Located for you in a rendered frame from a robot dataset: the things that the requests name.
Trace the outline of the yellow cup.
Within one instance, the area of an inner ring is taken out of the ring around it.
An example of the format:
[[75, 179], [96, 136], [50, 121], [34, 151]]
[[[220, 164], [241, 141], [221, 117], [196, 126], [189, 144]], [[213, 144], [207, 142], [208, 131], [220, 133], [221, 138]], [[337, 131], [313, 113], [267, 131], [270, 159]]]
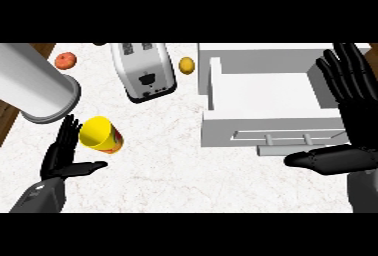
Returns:
[[86, 147], [108, 154], [122, 147], [122, 136], [103, 116], [94, 116], [84, 122], [78, 138]]

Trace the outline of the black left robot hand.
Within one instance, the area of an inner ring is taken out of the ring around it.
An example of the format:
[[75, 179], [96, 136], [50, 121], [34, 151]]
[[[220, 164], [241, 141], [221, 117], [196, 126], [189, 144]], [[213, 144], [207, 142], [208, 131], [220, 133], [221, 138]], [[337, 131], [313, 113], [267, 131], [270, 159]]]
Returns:
[[50, 144], [40, 169], [43, 180], [50, 178], [71, 178], [90, 175], [97, 169], [105, 168], [105, 161], [74, 162], [75, 148], [78, 143], [78, 132], [81, 124], [69, 114], [60, 124], [55, 142]]

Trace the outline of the white open drawer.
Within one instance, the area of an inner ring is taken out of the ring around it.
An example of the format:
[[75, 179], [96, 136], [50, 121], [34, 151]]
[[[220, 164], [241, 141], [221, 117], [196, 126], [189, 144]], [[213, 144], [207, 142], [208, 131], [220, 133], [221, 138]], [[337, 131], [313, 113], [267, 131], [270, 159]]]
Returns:
[[221, 59], [210, 60], [213, 110], [208, 119], [338, 118], [322, 109], [301, 73], [224, 74]]

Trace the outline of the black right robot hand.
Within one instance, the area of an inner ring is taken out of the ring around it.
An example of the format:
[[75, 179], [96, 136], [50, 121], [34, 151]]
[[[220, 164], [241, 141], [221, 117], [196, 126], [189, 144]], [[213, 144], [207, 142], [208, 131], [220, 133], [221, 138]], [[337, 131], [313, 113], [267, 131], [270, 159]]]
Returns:
[[348, 144], [288, 155], [283, 163], [322, 175], [378, 169], [378, 79], [354, 43], [334, 43], [316, 59], [342, 119]]

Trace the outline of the orange fruit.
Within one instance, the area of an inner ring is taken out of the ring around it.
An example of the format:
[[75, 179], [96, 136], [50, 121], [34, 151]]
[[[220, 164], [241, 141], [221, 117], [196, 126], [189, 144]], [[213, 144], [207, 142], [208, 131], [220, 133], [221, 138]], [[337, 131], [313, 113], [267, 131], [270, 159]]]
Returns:
[[71, 69], [77, 63], [77, 56], [71, 52], [60, 53], [55, 59], [55, 66], [60, 70]]

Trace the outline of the large white cylinder container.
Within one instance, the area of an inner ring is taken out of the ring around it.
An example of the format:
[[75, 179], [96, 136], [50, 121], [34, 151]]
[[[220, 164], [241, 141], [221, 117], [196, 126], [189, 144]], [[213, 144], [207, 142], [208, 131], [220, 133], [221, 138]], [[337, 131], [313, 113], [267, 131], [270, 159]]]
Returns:
[[81, 87], [28, 43], [0, 43], [0, 99], [28, 121], [47, 124], [77, 106]]

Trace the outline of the yellow lemon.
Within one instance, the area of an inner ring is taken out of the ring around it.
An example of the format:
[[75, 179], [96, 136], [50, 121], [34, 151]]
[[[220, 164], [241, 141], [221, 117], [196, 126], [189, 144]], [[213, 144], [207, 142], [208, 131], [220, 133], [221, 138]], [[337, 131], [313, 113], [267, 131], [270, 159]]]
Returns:
[[195, 62], [189, 57], [183, 57], [179, 62], [180, 72], [189, 75], [195, 70]]

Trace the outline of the silver toaster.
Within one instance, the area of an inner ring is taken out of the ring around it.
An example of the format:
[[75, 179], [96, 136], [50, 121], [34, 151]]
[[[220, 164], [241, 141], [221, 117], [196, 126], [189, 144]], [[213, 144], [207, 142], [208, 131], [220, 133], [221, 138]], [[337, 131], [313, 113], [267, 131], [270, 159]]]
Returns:
[[111, 52], [133, 103], [139, 104], [174, 92], [177, 82], [164, 43], [111, 43]]

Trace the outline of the white drawer cabinet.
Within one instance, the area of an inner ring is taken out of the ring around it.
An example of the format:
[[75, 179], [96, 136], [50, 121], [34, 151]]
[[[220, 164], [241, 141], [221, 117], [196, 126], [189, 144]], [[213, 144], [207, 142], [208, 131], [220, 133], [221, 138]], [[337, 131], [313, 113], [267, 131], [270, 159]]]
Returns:
[[198, 93], [208, 94], [210, 59], [218, 57], [226, 74], [300, 73], [309, 76], [319, 105], [337, 106], [314, 64], [331, 43], [198, 43]]

